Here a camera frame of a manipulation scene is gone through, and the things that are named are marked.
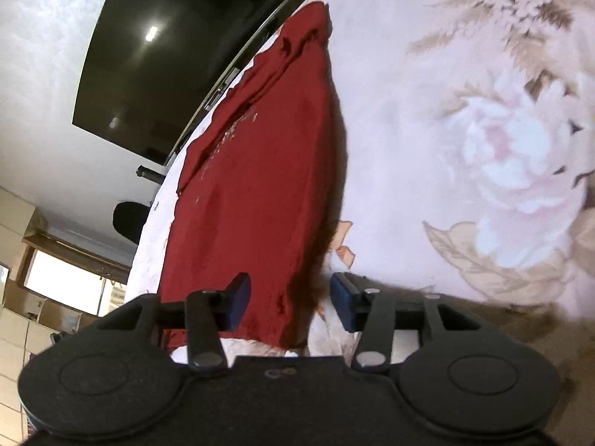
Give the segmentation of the red knit sweater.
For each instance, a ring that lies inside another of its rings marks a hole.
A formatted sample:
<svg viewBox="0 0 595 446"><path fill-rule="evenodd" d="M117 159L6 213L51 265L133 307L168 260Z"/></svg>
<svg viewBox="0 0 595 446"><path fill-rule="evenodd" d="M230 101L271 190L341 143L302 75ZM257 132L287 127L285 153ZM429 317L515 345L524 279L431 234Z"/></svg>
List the red knit sweater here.
<svg viewBox="0 0 595 446"><path fill-rule="evenodd" d="M275 348L302 339L337 183L330 35L325 4L292 15L187 148L158 286L177 302L247 273L235 334Z"/></svg>

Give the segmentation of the black chair backrest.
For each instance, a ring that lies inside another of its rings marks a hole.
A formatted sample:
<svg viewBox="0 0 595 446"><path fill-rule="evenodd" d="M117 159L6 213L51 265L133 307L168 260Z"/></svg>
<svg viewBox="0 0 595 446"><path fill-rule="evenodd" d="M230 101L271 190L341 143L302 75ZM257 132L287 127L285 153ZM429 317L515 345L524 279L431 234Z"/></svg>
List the black chair backrest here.
<svg viewBox="0 0 595 446"><path fill-rule="evenodd" d="M112 224L114 230L138 245L141 233L150 213L150 207L135 201L122 201L114 207Z"/></svg>

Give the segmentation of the black thermos bottle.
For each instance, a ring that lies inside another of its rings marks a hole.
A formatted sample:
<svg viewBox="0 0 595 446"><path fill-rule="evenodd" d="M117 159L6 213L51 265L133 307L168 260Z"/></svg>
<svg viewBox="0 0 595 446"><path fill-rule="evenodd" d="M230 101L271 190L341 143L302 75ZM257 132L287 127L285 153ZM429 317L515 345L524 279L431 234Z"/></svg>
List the black thermos bottle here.
<svg viewBox="0 0 595 446"><path fill-rule="evenodd" d="M165 179L163 174L143 165L137 167L136 175L158 185L162 185Z"/></svg>

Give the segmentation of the bright window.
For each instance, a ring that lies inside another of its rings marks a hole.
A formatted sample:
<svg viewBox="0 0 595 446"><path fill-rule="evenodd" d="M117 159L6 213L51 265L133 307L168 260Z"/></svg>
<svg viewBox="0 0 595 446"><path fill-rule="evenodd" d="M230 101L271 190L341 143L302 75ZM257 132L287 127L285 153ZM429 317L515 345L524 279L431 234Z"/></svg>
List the bright window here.
<svg viewBox="0 0 595 446"><path fill-rule="evenodd" d="M24 281L28 290L95 316L121 306L126 286L35 250Z"/></svg>

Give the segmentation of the floral white bed sheet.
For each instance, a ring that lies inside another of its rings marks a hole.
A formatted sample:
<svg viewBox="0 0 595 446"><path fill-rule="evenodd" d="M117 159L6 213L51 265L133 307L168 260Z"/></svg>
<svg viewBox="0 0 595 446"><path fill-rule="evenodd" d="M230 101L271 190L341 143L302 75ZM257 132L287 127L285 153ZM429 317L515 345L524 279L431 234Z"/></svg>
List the floral white bed sheet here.
<svg viewBox="0 0 595 446"><path fill-rule="evenodd" d="M442 292L559 369L594 441L594 0L320 0L346 135L322 275Z"/></svg>

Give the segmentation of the large black television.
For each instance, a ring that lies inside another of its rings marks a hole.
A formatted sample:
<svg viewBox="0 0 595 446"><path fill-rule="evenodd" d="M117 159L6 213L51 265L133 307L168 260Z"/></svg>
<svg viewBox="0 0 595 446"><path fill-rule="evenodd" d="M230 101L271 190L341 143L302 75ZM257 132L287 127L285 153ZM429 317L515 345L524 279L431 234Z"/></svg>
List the large black television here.
<svg viewBox="0 0 595 446"><path fill-rule="evenodd" d="M73 123L157 164L282 0L106 0Z"/></svg>

